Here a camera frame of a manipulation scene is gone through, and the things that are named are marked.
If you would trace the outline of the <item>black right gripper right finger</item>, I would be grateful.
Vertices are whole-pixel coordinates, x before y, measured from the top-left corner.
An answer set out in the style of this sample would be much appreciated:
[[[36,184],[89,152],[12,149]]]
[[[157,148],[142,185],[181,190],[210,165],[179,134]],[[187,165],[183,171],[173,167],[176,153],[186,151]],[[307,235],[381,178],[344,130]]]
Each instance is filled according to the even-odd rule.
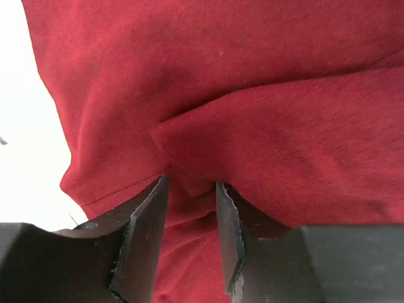
[[[225,292],[232,302],[402,302],[402,225],[292,229],[216,185]]]

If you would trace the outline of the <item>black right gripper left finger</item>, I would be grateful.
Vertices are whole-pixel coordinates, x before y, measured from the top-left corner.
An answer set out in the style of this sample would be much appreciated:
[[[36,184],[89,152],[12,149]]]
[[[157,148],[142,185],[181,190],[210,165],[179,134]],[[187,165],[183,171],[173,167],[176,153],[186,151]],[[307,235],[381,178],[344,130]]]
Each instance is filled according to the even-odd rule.
[[[162,176],[74,229],[1,224],[2,302],[150,302],[168,205]]]

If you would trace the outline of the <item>dark red t shirt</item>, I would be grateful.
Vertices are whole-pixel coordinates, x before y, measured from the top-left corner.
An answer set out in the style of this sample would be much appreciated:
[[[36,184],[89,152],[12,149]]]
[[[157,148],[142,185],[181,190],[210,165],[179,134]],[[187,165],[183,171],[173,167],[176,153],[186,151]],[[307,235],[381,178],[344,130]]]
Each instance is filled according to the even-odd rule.
[[[154,302],[227,302],[215,184],[290,227],[403,222],[402,1],[24,1],[90,218],[162,174]]]

